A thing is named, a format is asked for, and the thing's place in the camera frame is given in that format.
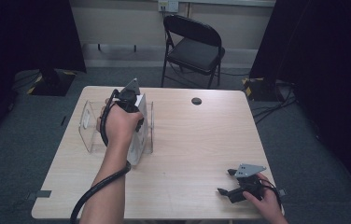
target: forearm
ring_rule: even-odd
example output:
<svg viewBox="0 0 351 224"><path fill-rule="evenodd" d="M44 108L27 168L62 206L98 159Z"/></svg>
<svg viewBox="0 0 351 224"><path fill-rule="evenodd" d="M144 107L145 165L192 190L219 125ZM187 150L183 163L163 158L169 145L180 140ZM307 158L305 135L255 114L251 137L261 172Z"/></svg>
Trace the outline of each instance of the forearm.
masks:
<svg viewBox="0 0 351 224"><path fill-rule="evenodd" d="M113 175L126 165L126 143L109 144L102 166L92 185ZM125 204L125 176L95 193L85 204L80 223L122 223Z"/></svg>

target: chair seat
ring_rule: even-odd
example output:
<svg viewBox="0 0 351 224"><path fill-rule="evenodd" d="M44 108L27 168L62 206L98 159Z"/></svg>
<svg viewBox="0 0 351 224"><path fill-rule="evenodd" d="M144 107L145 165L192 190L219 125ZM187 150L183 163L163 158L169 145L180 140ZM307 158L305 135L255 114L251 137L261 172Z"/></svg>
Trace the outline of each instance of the chair seat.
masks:
<svg viewBox="0 0 351 224"><path fill-rule="evenodd" d="M225 54L222 48L221 58ZM178 65L185 64L210 73L217 66L218 47L206 45L191 39L183 38L169 53L168 61Z"/></svg>

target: folding chair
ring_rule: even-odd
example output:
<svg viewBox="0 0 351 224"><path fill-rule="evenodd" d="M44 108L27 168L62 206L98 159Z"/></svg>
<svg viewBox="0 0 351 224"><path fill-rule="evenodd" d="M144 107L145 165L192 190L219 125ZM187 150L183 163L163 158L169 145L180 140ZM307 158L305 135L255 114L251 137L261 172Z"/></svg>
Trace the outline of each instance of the folding chair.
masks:
<svg viewBox="0 0 351 224"><path fill-rule="evenodd" d="M207 24L178 15L165 17L163 25L167 40L161 87L163 87L165 77L177 81L165 75L167 62L177 64L181 67L181 71L185 67L191 71L210 76L207 89L210 89L218 68L219 85L221 59L225 54L225 49L222 47L221 37L217 31ZM173 42L172 34L182 37L176 45Z"/></svg>

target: chair leg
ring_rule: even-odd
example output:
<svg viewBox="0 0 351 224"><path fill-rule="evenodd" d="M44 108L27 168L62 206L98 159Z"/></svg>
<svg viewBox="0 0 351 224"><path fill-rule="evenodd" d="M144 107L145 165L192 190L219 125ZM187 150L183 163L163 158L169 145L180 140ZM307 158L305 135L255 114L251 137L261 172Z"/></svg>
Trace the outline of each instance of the chair leg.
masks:
<svg viewBox="0 0 351 224"><path fill-rule="evenodd" d="M218 65L218 81L217 81L217 86L219 86L220 77L221 77L221 63Z"/></svg>
<svg viewBox="0 0 351 224"><path fill-rule="evenodd" d="M161 71L161 88L163 88L164 74L166 73L166 64L167 64L167 60L164 59L163 70Z"/></svg>
<svg viewBox="0 0 351 224"><path fill-rule="evenodd" d="M208 86L207 89L210 89L211 83L213 82L213 77L216 73L216 70L214 69L213 72L211 73L210 80L208 81Z"/></svg>

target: black cable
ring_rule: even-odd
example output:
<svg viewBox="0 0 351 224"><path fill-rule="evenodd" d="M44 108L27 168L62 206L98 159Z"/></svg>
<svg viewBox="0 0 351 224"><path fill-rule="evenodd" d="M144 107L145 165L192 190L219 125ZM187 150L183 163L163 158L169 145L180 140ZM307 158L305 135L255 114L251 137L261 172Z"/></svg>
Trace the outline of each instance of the black cable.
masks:
<svg viewBox="0 0 351 224"><path fill-rule="evenodd" d="M103 111L101 123L100 123L100 135L102 136L103 142L105 145L108 145L108 137L106 136L106 131L105 131L105 123L106 123L106 118L108 117L109 111L112 108L112 100L114 99L115 95L119 94L118 90L114 89L112 91L111 96L109 97L108 103L105 105L105 109Z"/></svg>
<svg viewBox="0 0 351 224"><path fill-rule="evenodd" d="M275 195L275 197L277 199L277 202L278 202L278 205L280 206L280 211L281 211L282 210L282 208L281 208L281 199L280 199L280 195L278 194L277 188L269 180L260 179L260 182L262 182L262 181L264 181L264 182L266 182L266 183L271 185L271 187L270 186L266 186L266 185L262 185L262 187L266 188L266 189L270 189L271 191L274 192L274 195Z"/></svg>
<svg viewBox="0 0 351 224"><path fill-rule="evenodd" d="M272 114L275 110L280 109L280 108L287 107L287 106L289 106L289 105L294 104L295 102L297 102L297 101L296 101L296 100L293 100L293 101L292 101L291 103L289 103L289 104L281 105L280 107L278 107L278 108L276 108L276 109L274 109L274 110L268 112L268 113L267 113L266 115L264 115L261 119L257 120L257 121L255 122L255 124L257 125L258 123L260 123L263 119L265 119L266 117L268 117L268 116L269 116L270 114Z"/></svg>
<svg viewBox="0 0 351 224"><path fill-rule="evenodd" d="M18 87L12 88L12 90L13 90L13 91L18 90L18 89L20 89L20 88L22 88L22 87L25 87L25 86L29 85L30 83L34 82L34 80L36 80L36 79L38 78L39 72L32 73L31 75L28 75L28 76L26 76L26 77L21 77L21 78L19 78L18 80L15 80L15 81L13 82L13 85L15 85L16 83L18 83L18 82L20 82L20 81L22 81L22 80L24 80L24 79L26 79L26 78L28 78L28 77L32 77L32 76L35 76L35 77L32 78L31 80L29 80L28 82L26 82L26 83L24 83L24 84L21 84L21 85L18 86Z"/></svg>
<svg viewBox="0 0 351 224"><path fill-rule="evenodd" d="M105 109L103 111L103 116L100 123L100 135L102 136L103 142L105 143L106 146L108 145L108 138L106 137L105 123L106 123L106 119L108 117L109 111L114 105L112 104L112 100L118 94L119 94L118 90L112 91L111 97L109 98L105 106ZM126 175L131 169L132 169L132 165L128 161L126 161L126 165L123 169L119 170L113 175L106 177L105 179L103 179L102 181L100 181L99 183L91 187L88 191L86 191L85 194L83 194L82 197L77 201L77 204L75 205L73 212L71 213L70 223L74 224L77 222L77 215L79 214L80 209L82 208L83 204L87 202L93 194L95 194L96 192L98 192L100 189L107 186L108 184L112 183L114 180L118 179L119 177Z"/></svg>
<svg viewBox="0 0 351 224"><path fill-rule="evenodd" d="M76 206L74 207L74 210L70 217L70 223L77 223L77 215L79 214L80 209L82 208L83 204L87 202L91 196L93 196L93 194L95 194L97 191L107 186L108 184L112 183L119 177L126 175L131 169L132 165L128 161L126 161L126 165L123 169L103 179L102 181L91 187L88 191L86 191L86 193L78 200Z"/></svg>
<svg viewBox="0 0 351 224"><path fill-rule="evenodd" d="M263 111L259 112L258 114L253 115L253 118L256 118L256 117L258 117L258 116L260 116L260 115L265 114L261 119L259 119L258 121L256 121L255 124L260 123L263 119L265 119L266 117L268 117L269 115L271 115L275 110L280 109L280 108L283 108L283 107L286 107L286 106L288 106L288 105L291 105L291 104L295 103L295 100L294 100L294 101L291 102L290 104L287 104L288 100L289 100L289 99L292 99L292 98L289 98L289 96L290 96L291 93L292 93L292 90L293 90L292 87L293 87L293 86L292 86L292 85L289 85L289 86L290 86L290 88L289 88L288 95L287 95L286 99L285 99L283 102L281 102L280 104L275 105L275 106L273 106L273 107L261 107L261 108L252 109L252 110L257 110L257 109L266 108L266 110L263 110Z"/></svg>
<svg viewBox="0 0 351 224"><path fill-rule="evenodd" d="M249 73L246 73L246 74L230 74L230 73L221 72L221 75L230 76L230 77L246 77L246 76L249 76Z"/></svg>

